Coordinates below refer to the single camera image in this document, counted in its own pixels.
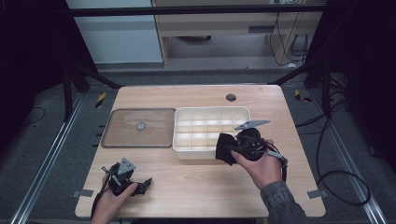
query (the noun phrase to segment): white plastic container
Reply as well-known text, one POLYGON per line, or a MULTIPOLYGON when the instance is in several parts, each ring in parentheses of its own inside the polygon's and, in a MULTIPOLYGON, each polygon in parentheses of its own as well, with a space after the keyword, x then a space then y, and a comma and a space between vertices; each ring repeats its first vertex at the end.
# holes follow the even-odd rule
POLYGON ((173 149, 182 160, 215 159, 220 133, 250 121, 246 107, 182 107, 175 114, 173 149))

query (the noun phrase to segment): person's left hand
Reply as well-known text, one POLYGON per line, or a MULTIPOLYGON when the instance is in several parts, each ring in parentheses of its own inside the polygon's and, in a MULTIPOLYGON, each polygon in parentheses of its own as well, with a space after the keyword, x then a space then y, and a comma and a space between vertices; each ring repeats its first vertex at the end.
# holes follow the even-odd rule
MULTIPOLYGON (((108 175, 105 175, 103 178, 104 183, 108 178, 108 175)), ((95 212, 93 214, 91 223, 92 224, 102 224, 109 223, 111 219, 119 212, 123 203, 134 193, 134 190, 137 188, 137 184, 133 183, 130 185, 122 194, 119 196, 115 196, 111 189, 108 189, 108 184, 106 186, 105 192, 103 192, 102 197, 96 205, 95 212)))

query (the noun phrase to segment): hand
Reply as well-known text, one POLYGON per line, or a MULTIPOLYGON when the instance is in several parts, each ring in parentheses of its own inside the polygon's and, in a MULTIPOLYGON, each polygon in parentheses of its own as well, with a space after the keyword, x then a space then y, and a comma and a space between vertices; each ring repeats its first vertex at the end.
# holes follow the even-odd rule
MULTIPOLYGON (((274 144, 271 139, 265 141, 272 145, 274 144)), ((248 161, 235 151, 231 151, 231 154, 236 162, 247 170, 258 189, 263 189, 271 183, 282 181, 280 161, 268 153, 264 153, 257 161, 248 161)))
POLYGON ((96 205, 95 212, 92 217, 92 224, 102 224, 102 223, 109 223, 111 219, 119 212, 120 208, 122 207, 123 203, 131 196, 131 194, 136 189, 137 184, 133 183, 130 185, 122 194, 119 196, 115 196, 111 189, 108 189, 108 184, 105 187, 106 190, 102 197, 100 198, 98 204, 96 205))

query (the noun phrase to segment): tape piece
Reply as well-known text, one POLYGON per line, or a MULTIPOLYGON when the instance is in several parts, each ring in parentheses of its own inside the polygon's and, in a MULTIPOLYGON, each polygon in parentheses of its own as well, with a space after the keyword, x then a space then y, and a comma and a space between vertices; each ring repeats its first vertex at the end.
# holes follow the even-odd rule
POLYGON ((98 101, 96 102, 95 108, 100 108, 102 106, 102 103, 105 100, 105 97, 106 97, 105 92, 100 93, 98 101))
POLYGON ((300 92, 299 92, 298 90, 295 90, 295 91, 294 91, 294 97, 295 97, 297 100, 301 100, 301 101, 304 101, 304 102, 312 102, 311 98, 308 98, 308 97, 301 97, 300 92))
POLYGON ((93 190, 91 189, 82 189, 81 191, 75 190, 72 193, 73 198, 79 198, 81 196, 83 197, 91 197, 93 195, 93 190))
POLYGON ((307 194, 310 199, 317 198, 317 197, 326 198, 327 196, 329 196, 329 194, 327 193, 326 190, 318 190, 318 189, 308 191, 307 194))

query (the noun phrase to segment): gray carpet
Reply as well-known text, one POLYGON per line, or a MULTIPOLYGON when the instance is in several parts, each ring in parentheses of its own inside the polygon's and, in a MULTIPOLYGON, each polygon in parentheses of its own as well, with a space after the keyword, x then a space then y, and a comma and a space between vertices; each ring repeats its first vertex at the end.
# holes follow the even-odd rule
MULTIPOLYGON (((174 85, 174 84, 224 84, 224 83, 265 83, 285 75, 285 70, 216 70, 216 71, 179 71, 179 72, 140 72, 134 74, 105 74, 112 80, 123 85, 174 85)), ((82 108, 77 120, 68 135, 62 151, 50 172, 49 179, 40 193, 29 219, 63 219, 81 220, 74 210, 77 199, 71 197, 76 189, 81 189, 89 171, 96 146, 99 143, 103 127, 117 90, 111 90, 103 84, 90 79, 92 88, 85 94, 82 108), (98 95, 105 91, 106 99, 101 108, 95 108, 98 95)), ((313 103, 307 103, 294 98, 294 89, 300 88, 306 97, 311 97, 302 89, 301 78, 297 77, 282 88, 295 123, 301 123, 318 115, 313 103)), ((0 220, 12 217, 30 183, 35 178, 41 162, 45 159, 51 143, 59 131, 64 118, 63 89, 57 86, 41 92, 35 101, 35 106, 43 110, 32 111, 27 122, 39 121, 22 127, 21 133, 9 147, 8 158, 1 161, 0 170, 0 220)), ((348 152, 363 173, 363 177, 375 196, 382 212, 389 223, 396 223, 396 190, 395 174, 386 161, 380 157, 370 156, 367 143, 360 128, 345 107, 332 113, 332 123, 339 130, 348 152)), ((299 133, 319 132, 323 120, 298 129, 299 133)), ((318 144, 318 134, 300 135, 305 154, 315 176, 315 155, 318 144)), ((322 173, 335 169, 343 169, 329 135, 324 134, 320 148, 319 166, 322 173)), ((349 200, 356 200, 356 194, 350 185, 349 178, 342 175, 330 177, 326 183, 336 192, 349 200)), ((332 195, 323 199, 326 215, 313 220, 315 223, 370 223, 364 208, 347 205, 335 199, 332 195)))

